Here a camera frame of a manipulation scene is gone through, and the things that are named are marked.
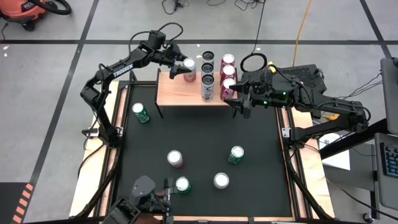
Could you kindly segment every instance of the wooden shelf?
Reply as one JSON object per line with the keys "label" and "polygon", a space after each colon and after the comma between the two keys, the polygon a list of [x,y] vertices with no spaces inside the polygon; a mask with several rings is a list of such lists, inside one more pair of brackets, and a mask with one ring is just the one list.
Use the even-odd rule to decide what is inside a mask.
{"label": "wooden shelf", "polygon": [[159,106],[229,106],[220,99],[220,72],[214,72],[215,89],[211,102],[201,99],[201,73],[197,73],[194,82],[186,82],[182,74],[173,80],[168,72],[160,72],[157,86],[157,104]]}

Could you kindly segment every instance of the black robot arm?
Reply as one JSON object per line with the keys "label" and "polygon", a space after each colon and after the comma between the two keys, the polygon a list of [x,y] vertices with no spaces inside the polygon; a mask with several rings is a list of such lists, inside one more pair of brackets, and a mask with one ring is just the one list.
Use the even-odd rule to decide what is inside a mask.
{"label": "black robot arm", "polygon": [[[111,124],[104,108],[105,99],[109,94],[109,84],[112,80],[132,69],[143,68],[151,62],[170,67],[171,79],[178,74],[191,72],[191,70],[175,64],[175,61],[183,61],[186,56],[181,53],[177,44],[169,42],[167,46],[164,45],[166,35],[160,29],[140,33],[149,33],[148,40],[142,41],[136,49],[129,52],[128,57],[113,65],[106,67],[99,64],[99,70],[93,78],[86,82],[80,93],[80,96],[97,116],[98,137],[110,147],[118,147],[120,144],[118,130]],[[95,85],[101,85],[101,90],[97,90]]]}
{"label": "black robot arm", "polygon": [[[269,67],[274,67],[276,72],[268,71]],[[304,86],[294,75],[282,73],[275,65],[268,65],[266,70],[244,73],[243,77],[243,81],[230,86],[231,89],[242,93],[242,97],[225,102],[239,110],[244,118],[250,117],[251,108],[255,106],[295,107],[301,112],[320,110],[340,114],[334,121],[309,128],[283,129],[282,134],[292,147],[302,148],[310,138],[335,131],[360,133],[368,127],[370,112],[360,102],[324,96],[319,91]]]}

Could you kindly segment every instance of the red vacuum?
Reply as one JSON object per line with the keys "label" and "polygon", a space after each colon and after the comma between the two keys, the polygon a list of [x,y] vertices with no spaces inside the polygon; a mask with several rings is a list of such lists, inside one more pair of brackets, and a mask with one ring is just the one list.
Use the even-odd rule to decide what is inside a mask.
{"label": "red vacuum", "polygon": [[22,24],[25,30],[35,29],[34,22],[43,17],[46,11],[58,15],[68,15],[71,8],[65,0],[56,0],[65,9],[58,9],[52,1],[45,0],[0,0],[0,17],[9,22]]}

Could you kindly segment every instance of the green soda can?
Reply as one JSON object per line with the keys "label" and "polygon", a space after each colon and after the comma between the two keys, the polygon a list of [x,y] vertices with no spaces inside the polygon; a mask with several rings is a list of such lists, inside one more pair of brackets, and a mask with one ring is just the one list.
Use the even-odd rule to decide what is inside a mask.
{"label": "green soda can", "polygon": [[244,151],[241,146],[234,146],[228,156],[228,162],[230,162],[231,164],[238,164],[239,161],[243,158],[243,154]]}
{"label": "green soda can", "polygon": [[135,103],[132,106],[132,111],[136,114],[137,119],[141,123],[146,123],[149,121],[149,115],[147,110],[144,108],[142,103]]}
{"label": "green soda can", "polygon": [[175,182],[175,186],[177,187],[178,191],[182,194],[187,194],[191,191],[191,183],[188,181],[186,177],[180,177]]}

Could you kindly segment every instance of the concrete floor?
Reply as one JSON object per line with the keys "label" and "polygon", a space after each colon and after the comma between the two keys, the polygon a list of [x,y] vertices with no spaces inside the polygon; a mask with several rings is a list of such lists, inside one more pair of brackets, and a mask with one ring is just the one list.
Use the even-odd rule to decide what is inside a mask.
{"label": "concrete floor", "polygon": [[[0,173],[0,182],[29,182],[39,154],[45,159],[42,169],[36,167],[40,176],[25,222],[68,218],[77,168],[83,157],[84,137],[80,131],[90,125],[92,118],[79,92],[97,71],[97,64],[109,65],[127,56],[127,46],[112,40],[128,40],[136,32],[175,21],[184,27],[179,39],[189,40],[189,44],[180,47],[190,57],[212,50],[219,64],[225,53],[232,53],[240,62],[251,52],[253,45],[244,43],[252,43],[250,40],[256,37],[261,6],[243,12],[233,0],[215,7],[208,6],[205,0],[188,1],[189,7],[168,16],[161,0],[68,0],[73,9],[69,16],[47,14],[33,32],[26,32],[17,24],[6,28],[7,41],[0,42],[0,122],[5,127],[0,134],[0,169],[6,171]],[[292,64],[292,40],[307,3],[266,2],[259,34],[263,44],[257,47],[279,67]],[[382,38],[397,44],[394,15],[398,1],[366,0],[366,4]],[[90,10],[94,13],[92,22]],[[178,29],[170,27],[165,31],[172,37]],[[348,95],[375,77],[380,70],[379,61],[385,57],[381,47],[385,42],[375,35],[359,0],[314,0],[301,39],[320,40],[298,47],[296,65],[315,63],[322,68],[328,87],[326,95],[330,96]],[[283,41],[274,44],[274,40]],[[391,55],[398,55],[398,46],[387,48]],[[257,62],[248,62],[248,69],[257,68]],[[139,80],[155,80],[156,69],[153,64],[135,72]],[[353,99],[362,101],[372,111],[372,123],[385,117],[382,86]],[[370,202],[369,192],[344,188]],[[329,185],[329,189],[336,217],[361,222],[361,214],[368,209],[334,186]],[[397,211],[384,210],[398,216]],[[379,221],[393,222],[383,216]]]}

